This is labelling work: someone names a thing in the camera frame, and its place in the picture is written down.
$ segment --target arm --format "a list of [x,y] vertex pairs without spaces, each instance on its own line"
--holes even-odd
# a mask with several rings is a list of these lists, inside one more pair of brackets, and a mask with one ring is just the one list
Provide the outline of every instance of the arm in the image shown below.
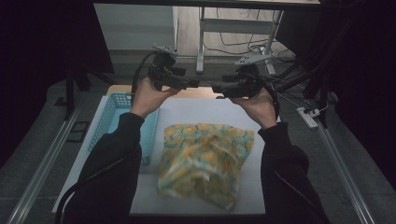
[[123,223],[137,186],[144,118],[178,90],[157,91],[148,78],[139,84],[130,113],[120,115],[114,133],[104,134],[84,163],[78,181],[122,160],[75,192],[64,209],[64,223]]
[[252,98],[231,101],[241,105],[262,127],[259,130],[265,142],[262,194],[268,223],[326,223],[318,194],[307,177],[309,160],[302,150],[291,144],[287,123],[276,123],[268,91],[262,89]]

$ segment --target hand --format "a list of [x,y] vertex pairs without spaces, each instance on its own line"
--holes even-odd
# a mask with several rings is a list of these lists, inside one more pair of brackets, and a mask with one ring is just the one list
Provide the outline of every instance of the hand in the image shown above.
[[230,98],[236,104],[242,106],[247,115],[256,121],[263,130],[276,125],[276,112],[270,93],[262,88],[255,96],[245,98]]
[[158,109],[168,97],[176,95],[178,92],[180,92],[180,90],[173,88],[166,91],[158,91],[155,89],[151,80],[145,77],[137,85],[131,113],[145,119],[148,114]]

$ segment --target black sleeve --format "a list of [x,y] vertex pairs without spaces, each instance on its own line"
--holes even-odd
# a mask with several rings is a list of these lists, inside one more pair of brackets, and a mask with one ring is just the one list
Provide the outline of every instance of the black sleeve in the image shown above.
[[78,181],[126,159],[74,193],[64,209],[64,223],[123,223],[128,218],[142,157],[139,141],[143,122],[135,114],[122,114],[117,130],[101,137]]
[[261,172],[268,223],[329,223],[307,177],[309,160],[291,144],[288,124],[260,130],[259,135],[265,142]]

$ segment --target cloth bag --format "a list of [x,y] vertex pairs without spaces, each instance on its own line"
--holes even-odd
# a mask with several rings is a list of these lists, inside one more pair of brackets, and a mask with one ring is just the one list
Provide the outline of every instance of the cloth bag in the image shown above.
[[162,196],[200,198],[230,209],[236,201],[239,171],[254,132],[226,124],[175,124],[164,130],[157,190]]

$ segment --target blue plastic basket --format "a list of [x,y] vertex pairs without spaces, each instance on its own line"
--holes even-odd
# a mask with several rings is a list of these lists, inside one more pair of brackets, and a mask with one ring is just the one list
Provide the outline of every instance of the blue plastic basket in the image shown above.
[[[102,116],[99,120],[94,135],[92,137],[88,151],[93,147],[105,133],[113,133],[120,120],[120,115],[128,113],[131,108],[131,95],[126,92],[113,92],[107,98]],[[145,122],[140,129],[140,146],[142,147],[142,161],[144,165],[150,164],[152,148],[154,145],[155,132],[157,129],[157,118],[159,110],[154,111],[145,118]]]

